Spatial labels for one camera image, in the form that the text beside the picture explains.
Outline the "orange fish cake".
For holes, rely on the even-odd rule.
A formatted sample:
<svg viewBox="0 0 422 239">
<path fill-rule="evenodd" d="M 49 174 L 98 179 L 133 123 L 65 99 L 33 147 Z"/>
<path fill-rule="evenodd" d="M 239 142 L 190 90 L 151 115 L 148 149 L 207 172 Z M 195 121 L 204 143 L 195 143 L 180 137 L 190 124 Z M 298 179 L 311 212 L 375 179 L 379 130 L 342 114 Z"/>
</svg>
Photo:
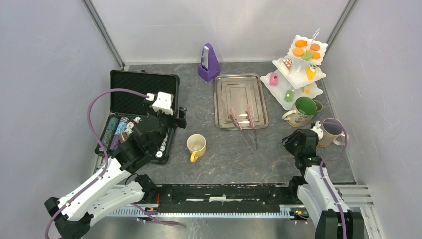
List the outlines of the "orange fish cake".
<svg viewBox="0 0 422 239">
<path fill-rule="evenodd" d="M 305 46 L 307 46 L 308 45 L 308 43 L 307 43 L 307 41 L 306 40 L 297 40 L 295 43 L 294 43 L 294 45 L 297 47 L 297 48 L 300 48 L 300 47 L 305 47 Z"/>
<path fill-rule="evenodd" d="M 311 54 L 312 54 L 312 59 L 317 60 L 321 58 L 321 54 L 319 52 L 311 51 Z"/>
</svg>

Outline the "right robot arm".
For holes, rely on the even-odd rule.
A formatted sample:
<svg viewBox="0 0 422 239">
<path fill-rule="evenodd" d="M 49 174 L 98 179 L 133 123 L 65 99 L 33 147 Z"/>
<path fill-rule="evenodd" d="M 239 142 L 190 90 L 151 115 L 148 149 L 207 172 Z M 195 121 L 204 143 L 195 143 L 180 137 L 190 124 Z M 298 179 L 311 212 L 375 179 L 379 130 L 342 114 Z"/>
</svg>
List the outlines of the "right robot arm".
<svg viewBox="0 0 422 239">
<path fill-rule="evenodd" d="M 288 198 L 302 202 L 315 226 L 316 239 L 362 239 L 364 219 L 342 199 L 329 178 L 325 162 L 317 155 L 319 135 L 297 129 L 283 138 L 284 148 L 294 157 L 300 176 L 289 182 Z"/>
</svg>

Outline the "yellow rectangular cake bar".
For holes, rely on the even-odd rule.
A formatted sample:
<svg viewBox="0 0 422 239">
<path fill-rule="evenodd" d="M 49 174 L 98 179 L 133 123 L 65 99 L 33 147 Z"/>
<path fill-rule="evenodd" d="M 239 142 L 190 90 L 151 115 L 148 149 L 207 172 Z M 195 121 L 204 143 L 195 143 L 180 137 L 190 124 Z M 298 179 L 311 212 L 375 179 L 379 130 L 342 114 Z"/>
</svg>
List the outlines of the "yellow rectangular cake bar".
<svg viewBox="0 0 422 239">
<path fill-rule="evenodd" d="M 303 86 L 302 91 L 304 94 L 308 94 L 310 92 L 310 86 L 309 85 Z"/>
</svg>

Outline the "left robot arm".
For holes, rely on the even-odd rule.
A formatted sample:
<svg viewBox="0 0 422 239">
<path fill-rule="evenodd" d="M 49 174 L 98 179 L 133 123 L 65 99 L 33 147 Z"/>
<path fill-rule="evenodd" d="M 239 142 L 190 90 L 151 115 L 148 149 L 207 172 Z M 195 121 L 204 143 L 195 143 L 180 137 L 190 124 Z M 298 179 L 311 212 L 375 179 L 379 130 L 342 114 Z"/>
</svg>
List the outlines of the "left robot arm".
<svg viewBox="0 0 422 239">
<path fill-rule="evenodd" d="M 165 164 L 169 132 L 186 128 L 186 108 L 179 107 L 176 116 L 158 112 L 141 118 L 129 138 L 122 143 L 94 175 L 77 189 L 61 198 L 51 197 L 44 203 L 51 220 L 63 239 L 79 239 L 96 222 L 125 205 L 156 199 L 158 190 L 146 175 L 137 171 L 151 161 Z M 119 190 L 109 190 L 117 183 L 136 178 Z"/>
</svg>

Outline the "pink steel tongs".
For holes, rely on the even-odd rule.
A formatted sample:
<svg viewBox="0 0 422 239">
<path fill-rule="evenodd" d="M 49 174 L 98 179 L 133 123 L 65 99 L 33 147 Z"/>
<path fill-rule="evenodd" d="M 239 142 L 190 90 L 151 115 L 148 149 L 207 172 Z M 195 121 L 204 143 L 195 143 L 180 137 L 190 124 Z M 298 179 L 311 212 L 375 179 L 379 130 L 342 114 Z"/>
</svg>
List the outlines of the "pink steel tongs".
<svg viewBox="0 0 422 239">
<path fill-rule="evenodd" d="M 256 151 L 258 149 L 258 140 L 257 140 L 257 134 L 255 130 L 255 121 L 253 119 L 252 110 L 250 105 L 248 104 L 246 107 L 246 112 L 242 114 L 237 114 L 234 110 L 234 108 L 230 109 L 230 116 L 232 119 L 232 122 L 234 126 L 240 131 L 243 138 L 248 143 L 249 147 Z M 249 127 L 251 130 L 253 130 L 253 141 L 251 141 L 246 133 L 244 132 L 246 128 Z"/>
</svg>

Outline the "yellow cake slice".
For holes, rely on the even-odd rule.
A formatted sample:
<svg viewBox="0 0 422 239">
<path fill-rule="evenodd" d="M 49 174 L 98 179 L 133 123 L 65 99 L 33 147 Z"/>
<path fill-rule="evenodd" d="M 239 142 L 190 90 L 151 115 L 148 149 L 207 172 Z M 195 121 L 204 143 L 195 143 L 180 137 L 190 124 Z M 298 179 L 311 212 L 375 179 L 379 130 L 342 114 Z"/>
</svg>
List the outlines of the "yellow cake slice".
<svg viewBox="0 0 422 239">
<path fill-rule="evenodd" d="M 318 70 L 317 65 L 310 64 L 306 68 L 306 76 L 309 81 L 311 81 Z"/>
</svg>

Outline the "green interior mushroom mug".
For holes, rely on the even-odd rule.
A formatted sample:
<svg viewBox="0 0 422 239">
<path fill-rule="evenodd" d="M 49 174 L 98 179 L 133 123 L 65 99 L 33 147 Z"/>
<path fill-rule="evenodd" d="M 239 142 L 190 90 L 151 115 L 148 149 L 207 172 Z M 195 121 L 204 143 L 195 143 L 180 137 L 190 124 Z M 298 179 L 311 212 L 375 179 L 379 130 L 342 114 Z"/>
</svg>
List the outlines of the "green interior mushroom mug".
<svg viewBox="0 0 422 239">
<path fill-rule="evenodd" d="M 292 127 L 303 127 L 317 112 L 317 105 L 309 97 L 299 97 L 292 108 L 282 115 L 282 119 Z"/>
</svg>

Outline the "pink cake piece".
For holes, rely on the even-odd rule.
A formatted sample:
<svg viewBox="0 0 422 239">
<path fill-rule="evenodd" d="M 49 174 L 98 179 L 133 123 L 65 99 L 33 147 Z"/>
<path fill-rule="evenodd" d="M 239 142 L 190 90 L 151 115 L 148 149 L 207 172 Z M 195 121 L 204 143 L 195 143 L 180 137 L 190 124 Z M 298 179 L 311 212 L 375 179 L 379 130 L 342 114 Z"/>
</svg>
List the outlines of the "pink cake piece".
<svg viewBox="0 0 422 239">
<path fill-rule="evenodd" d="M 270 85 L 271 87 L 275 87 L 275 86 L 277 86 L 277 84 L 278 84 L 278 74 L 277 74 L 277 73 L 275 73 L 275 72 L 273 72 L 273 73 L 271 73 L 271 75 L 270 75 L 269 85 Z"/>
</svg>

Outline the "green macaron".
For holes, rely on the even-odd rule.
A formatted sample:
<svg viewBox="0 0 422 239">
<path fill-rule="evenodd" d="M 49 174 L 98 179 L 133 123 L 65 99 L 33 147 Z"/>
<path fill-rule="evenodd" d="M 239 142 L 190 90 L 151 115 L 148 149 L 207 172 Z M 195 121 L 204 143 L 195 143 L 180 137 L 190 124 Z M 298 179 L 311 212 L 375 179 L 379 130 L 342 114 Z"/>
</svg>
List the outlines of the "green macaron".
<svg viewBox="0 0 422 239">
<path fill-rule="evenodd" d="M 312 57 L 313 57 L 313 52 L 308 51 L 308 52 L 305 52 L 305 53 L 301 56 L 301 59 L 303 59 L 303 60 L 310 60 L 310 59 L 312 59 Z"/>
</svg>

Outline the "small orange macaron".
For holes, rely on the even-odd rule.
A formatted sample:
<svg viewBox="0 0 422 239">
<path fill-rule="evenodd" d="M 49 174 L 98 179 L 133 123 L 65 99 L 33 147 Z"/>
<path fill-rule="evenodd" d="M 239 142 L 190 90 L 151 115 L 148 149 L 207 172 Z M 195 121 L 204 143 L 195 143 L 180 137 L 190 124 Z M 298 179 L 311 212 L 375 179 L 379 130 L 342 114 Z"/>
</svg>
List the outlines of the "small orange macaron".
<svg viewBox="0 0 422 239">
<path fill-rule="evenodd" d="M 312 50 L 312 51 L 319 51 L 320 50 L 320 45 L 317 44 L 317 43 L 312 43 L 310 45 L 310 50 Z"/>
</svg>

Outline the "pink mug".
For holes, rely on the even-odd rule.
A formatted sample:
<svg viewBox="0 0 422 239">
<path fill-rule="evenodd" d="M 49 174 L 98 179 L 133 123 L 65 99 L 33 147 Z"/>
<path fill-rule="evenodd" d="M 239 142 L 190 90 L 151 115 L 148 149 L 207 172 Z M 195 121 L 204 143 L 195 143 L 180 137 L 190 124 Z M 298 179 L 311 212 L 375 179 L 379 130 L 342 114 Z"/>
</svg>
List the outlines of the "pink mug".
<svg viewBox="0 0 422 239">
<path fill-rule="evenodd" d="M 323 137 L 319 140 L 318 147 L 329 147 L 331 144 L 345 146 L 346 139 L 343 124 L 335 118 L 326 118 L 321 123 Z"/>
</svg>

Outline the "green swirl roll cake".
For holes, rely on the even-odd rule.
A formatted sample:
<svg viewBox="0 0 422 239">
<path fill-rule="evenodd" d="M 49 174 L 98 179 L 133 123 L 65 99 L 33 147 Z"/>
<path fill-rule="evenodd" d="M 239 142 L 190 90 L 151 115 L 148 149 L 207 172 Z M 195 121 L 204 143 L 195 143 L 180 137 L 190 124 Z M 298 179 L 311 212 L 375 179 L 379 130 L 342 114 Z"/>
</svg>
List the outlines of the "green swirl roll cake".
<svg viewBox="0 0 422 239">
<path fill-rule="evenodd" d="M 285 95 L 284 95 L 284 101 L 291 102 L 294 98 L 294 93 L 295 93 L 294 90 L 290 90 L 290 89 L 286 90 Z"/>
</svg>

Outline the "orange sandwich cookie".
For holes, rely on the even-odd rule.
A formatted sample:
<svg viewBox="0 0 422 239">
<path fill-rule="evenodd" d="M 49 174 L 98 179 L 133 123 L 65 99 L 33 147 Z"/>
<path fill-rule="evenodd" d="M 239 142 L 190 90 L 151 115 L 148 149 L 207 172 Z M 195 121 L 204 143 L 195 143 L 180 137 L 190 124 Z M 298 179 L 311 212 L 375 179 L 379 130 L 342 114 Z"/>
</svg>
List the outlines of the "orange sandwich cookie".
<svg viewBox="0 0 422 239">
<path fill-rule="evenodd" d="M 304 51 L 304 49 L 303 48 L 300 48 L 300 47 L 295 47 L 293 50 L 292 50 L 292 54 L 294 55 L 294 56 L 297 56 L 297 57 L 301 57 L 301 56 L 303 56 L 303 54 L 305 53 L 305 51 Z"/>
</svg>

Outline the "layered strawberry cake slice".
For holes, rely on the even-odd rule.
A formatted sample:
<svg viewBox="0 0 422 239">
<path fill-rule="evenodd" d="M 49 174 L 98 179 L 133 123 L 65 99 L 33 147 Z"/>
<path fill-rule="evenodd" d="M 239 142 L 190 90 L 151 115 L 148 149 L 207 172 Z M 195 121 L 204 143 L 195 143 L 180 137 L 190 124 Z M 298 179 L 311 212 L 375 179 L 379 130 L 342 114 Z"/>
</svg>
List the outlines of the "layered strawberry cake slice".
<svg viewBox="0 0 422 239">
<path fill-rule="evenodd" d="M 283 66 L 285 67 L 286 71 L 289 73 L 292 67 L 292 60 L 290 58 L 285 58 L 282 60 Z"/>
</svg>

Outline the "small grey-green mug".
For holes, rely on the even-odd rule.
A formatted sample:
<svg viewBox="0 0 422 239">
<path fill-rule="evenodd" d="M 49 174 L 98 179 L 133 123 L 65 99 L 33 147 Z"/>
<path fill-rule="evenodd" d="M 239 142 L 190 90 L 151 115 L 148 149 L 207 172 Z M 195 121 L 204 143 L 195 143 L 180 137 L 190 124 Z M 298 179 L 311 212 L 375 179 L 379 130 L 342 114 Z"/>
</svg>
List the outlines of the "small grey-green mug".
<svg viewBox="0 0 422 239">
<path fill-rule="evenodd" d="M 321 101 L 319 101 L 319 100 L 314 100 L 314 102 L 315 102 L 315 104 L 316 104 L 316 109 L 317 109 L 317 111 L 316 111 L 316 113 L 314 114 L 313 119 L 318 119 L 318 118 L 319 118 L 319 117 L 321 117 L 321 115 L 322 115 L 322 111 L 323 111 L 324 105 L 323 105 L 323 103 L 322 103 Z"/>
</svg>

